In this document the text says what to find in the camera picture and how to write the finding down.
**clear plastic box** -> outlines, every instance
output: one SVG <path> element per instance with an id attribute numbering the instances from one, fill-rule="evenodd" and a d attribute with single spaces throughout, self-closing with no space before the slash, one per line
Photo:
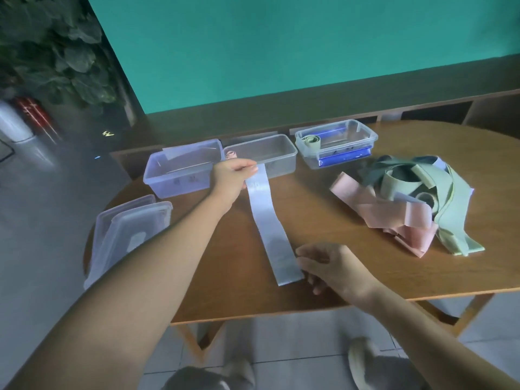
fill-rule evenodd
<path id="1" fill-rule="evenodd" d="M 296 170 L 298 150 L 284 134 L 255 139 L 243 144 L 224 148 L 224 153 L 235 152 L 237 157 L 250 158 L 259 164 L 265 164 L 268 178 L 293 173 Z"/>
<path id="2" fill-rule="evenodd" d="M 305 137 L 319 137 L 319 145 L 306 144 Z M 357 120 L 325 124 L 297 131 L 296 147 L 315 170 L 370 156 L 378 135 Z"/>
<path id="3" fill-rule="evenodd" d="M 85 280 L 89 288 L 124 256 L 170 225 L 172 203 L 158 202 L 114 216 Z"/>
<path id="4" fill-rule="evenodd" d="M 213 164 L 222 160 L 218 139 L 167 148 L 150 155 L 143 182 L 160 199 L 207 189 Z"/>
<path id="5" fill-rule="evenodd" d="M 120 214 L 121 212 L 125 212 L 126 210 L 139 208 L 143 205 L 153 204 L 155 202 L 155 196 L 153 194 L 149 194 L 144 197 L 139 197 L 138 199 L 128 201 L 124 204 L 115 206 L 114 208 L 107 209 L 104 212 L 101 212 L 96 218 L 96 226 L 94 228 L 94 240 L 92 242 L 92 257 L 90 261 L 96 255 L 105 235 L 107 234 L 108 228 L 112 223 L 112 219 L 115 215 Z"/>

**table leg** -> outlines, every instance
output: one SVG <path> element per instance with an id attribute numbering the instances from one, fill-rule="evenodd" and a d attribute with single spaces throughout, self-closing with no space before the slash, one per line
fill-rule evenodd
<path id="1" fill-rule="evenodd" d="M 197 337 L 193 334 L 187 324 L 178 324 L 175 328 L 178 329 L 184 339 L 186 347 L 195 356 L 199 362 L 204 362 L 207 351 L 222 331 L 225 321 L 211 322 L 206 333 L 197 341 Z"/>
<path id="2" fill-rule="evenodd" d="M 474 296 L 460 317 L 446 314 L 428 301 L 416 301 L 415 304 L 430 317 L 437 320 L 441 326 L 445 327 L 454 336 L 458 337 L 493 298 L 493 295 L 495 294 L 478 294 Z"/>

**person's left hand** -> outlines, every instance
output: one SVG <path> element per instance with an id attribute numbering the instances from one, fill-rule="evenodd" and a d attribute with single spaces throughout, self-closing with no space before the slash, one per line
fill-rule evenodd
<path id="1" fill-rule="evenodd" d="M 246 158 L 231 158 L 213 166 L 212 196 L 218 197 L 227 212 L 235 202 L 240 190 L 245 189 L 245 180 L 256 174 L 256 161 Z"/>

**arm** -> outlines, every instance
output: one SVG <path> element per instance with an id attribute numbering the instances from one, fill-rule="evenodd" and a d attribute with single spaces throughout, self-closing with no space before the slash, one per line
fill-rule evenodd
<path id="1" fill-rule="evenodd" d="M 518 382 L 385 287 L 346 246 L 309 244 L 296 249 L 296 254 L 315 294 L 330 286 L 344 300 L 373 315 L 433 389 L 520 389 Z"/>
<path id="2" fill-rule="evenodd" d="M 215 165 L 210 195 L 89 288 L 7 389 L 137 388 L 217 223 L 256 172 L 255 164 L 235 158 Z"/>

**green wall panel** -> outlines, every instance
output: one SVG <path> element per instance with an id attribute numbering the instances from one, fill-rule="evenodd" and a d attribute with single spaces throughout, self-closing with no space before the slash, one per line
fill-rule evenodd
<path id="1" fill-rule="evenodd" d="M 520 0 L 89 0 L 146 113 L 520 52 Z"/>

